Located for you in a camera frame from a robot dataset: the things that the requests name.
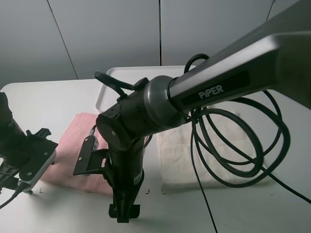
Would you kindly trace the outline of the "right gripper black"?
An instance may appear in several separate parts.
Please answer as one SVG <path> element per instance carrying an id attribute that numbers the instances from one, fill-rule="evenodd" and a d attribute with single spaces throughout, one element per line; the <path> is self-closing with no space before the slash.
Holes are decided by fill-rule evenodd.
<path id="1" fill-rule="evenodd" d="M 138 218 L 140 205 L 134 204 L 144 179 L 143 156 L 145 138 L 136 139 L 129 149 L 109 147 L 107 181 L 113 190 L 114 204 L 109 205 L 108 214 L 118 223 L 129 223 Z"/>

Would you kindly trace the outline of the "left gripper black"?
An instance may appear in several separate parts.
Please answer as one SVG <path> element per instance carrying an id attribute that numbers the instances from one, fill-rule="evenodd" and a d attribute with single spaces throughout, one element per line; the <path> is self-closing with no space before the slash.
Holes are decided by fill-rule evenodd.
<path id="1" fill-rule="evenodd" d="M 51 135 L 49 129 L 42 128 L 37 133 L 32 134 L 29 130 L 26 133 L 21 130 L 14 132 L 0 142 L 0 157 L 3 162 L 0 165 L 0 187 L 17 190 L 19 173 L 34 161 L 34 158 L 43 156 L 56 150 L 58 144 L 48 140 L 47 136 Z"/>

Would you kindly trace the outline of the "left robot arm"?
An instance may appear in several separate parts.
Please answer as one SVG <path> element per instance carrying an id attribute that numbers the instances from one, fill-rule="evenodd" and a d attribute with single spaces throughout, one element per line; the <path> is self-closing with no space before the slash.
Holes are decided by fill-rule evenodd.
<path id="1" fill-rule="evenodd" d="M 56 157 L 49 129 L 24 132 L 13 118 L 8 98 L 0 94 L 0 187 L 32 194 L 32 188 Z"/>

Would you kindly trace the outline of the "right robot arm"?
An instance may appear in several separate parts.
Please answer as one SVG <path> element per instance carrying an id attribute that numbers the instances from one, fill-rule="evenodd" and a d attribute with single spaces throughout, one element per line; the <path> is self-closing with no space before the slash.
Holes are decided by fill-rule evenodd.
<path id="1" fill-rule="evenodd" d="M 290 133 L 279 111 L 272 112 L 246 95 L 275 90 L 305 107 L 311 105 L 311 3 L 301 0 L 265 22 L 203 63 L 186 67 L 177 78 L 158 76 L 130 85 L 96 72 L 95 78 L 119 94 L 115 105 L 98 115 L 96 127 L 108 143 L 105 178 L 113 189 L 109 214 L 119 223 L 139 216 L 134 203 L 144 179 L 145 137 L 184 123 L 203 123 L 203 116 L 223 115 L 240 125 L 256 151 L 249 172 L 236 169 L 216 151 L 206 131 L 204 138 L 217 161 L 231 173 L 251 181 L 251 186 L 282 162 L 290 146 Z M 236 115 L 210 105 L 234 101 L 264 112 L 283 135 L 279 156 L 263 168 L 264 152 L 254 131 Z"/>

